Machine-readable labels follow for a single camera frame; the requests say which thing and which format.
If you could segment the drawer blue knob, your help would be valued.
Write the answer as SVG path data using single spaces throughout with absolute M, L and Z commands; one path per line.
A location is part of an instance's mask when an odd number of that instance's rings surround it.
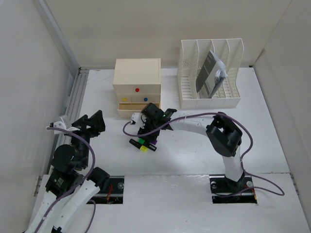
M 160 94 L 133 94 L 131 95 L 132 103 L 160 103 Z

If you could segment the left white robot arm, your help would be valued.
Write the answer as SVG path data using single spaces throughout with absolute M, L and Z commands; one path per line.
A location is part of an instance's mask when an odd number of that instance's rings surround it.
M 53 171 L 45 186 L 42 203 L 27 228 L 28 233 L 65 233 L 93 196 L 108 189 L 110 175 L 95 166 L 90 140 L 105 131 L 101 110 L 68 123 L 60 116 L 46 128 L 71 138 L 54 152 Z

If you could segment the purple capped black highlighter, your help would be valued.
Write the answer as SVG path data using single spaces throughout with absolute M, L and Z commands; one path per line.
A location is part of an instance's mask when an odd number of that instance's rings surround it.
M 149 143 L 150 143 L 150 144 L 153 144 L 153 145 L 156 145 L 156 144 L 157 144 L 157 140 L 156 140 L 156 139 L 152 139 L 152 140 L 150 140 Z

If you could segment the black marker pen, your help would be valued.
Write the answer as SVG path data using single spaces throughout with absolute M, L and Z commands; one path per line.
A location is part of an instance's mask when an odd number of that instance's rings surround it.
M 147 144 L 145 147 L 147 147 L 148 149 L 152 150 L 152 151 L 156 151 L 157 147 L 153 144 Z

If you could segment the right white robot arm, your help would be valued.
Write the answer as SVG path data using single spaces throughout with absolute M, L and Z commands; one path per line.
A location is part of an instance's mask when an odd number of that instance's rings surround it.
M 186 174 L 188 170 L 176 168 L 173 159 L 189 155 L 193 149 L 182 146 L 191 147 L 202 136 L 208 154 L 222 157 L 226 188 L 237 191 L 242 187 L 242 131 L 225 113 L 190 114 L 173 108 L 161 110 L 149 103 L 125 125 L 134 132 L 107 120 L 106 131 L 90 142 L 96 163 L 114 175 Z

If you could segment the green capped black highlighter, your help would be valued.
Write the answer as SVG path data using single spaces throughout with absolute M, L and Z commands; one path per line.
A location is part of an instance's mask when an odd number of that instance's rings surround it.
M 138 148 L 138 149 L 140 149 L 140 148 L 143 147 L 143 145 L 142 145 L 141 143 L 139 143 L 138 141 L 136 141 L 136 140 L 134 140 L 134 139 L 130 139 L 130 140 L 129 140 L 129 143 L 130 143 L 131 145 L 133 145 L 134 147 Z

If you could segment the yellow highlighter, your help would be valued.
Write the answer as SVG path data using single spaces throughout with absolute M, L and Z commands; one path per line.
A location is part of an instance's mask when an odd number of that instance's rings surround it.
M 148 148 L 145 147 L 145 146 L 141 146 L 141 147 L 140 147 L 140 150 L 141 150 L 142 152 L 146 152 L 146 151 L 148 150 Z

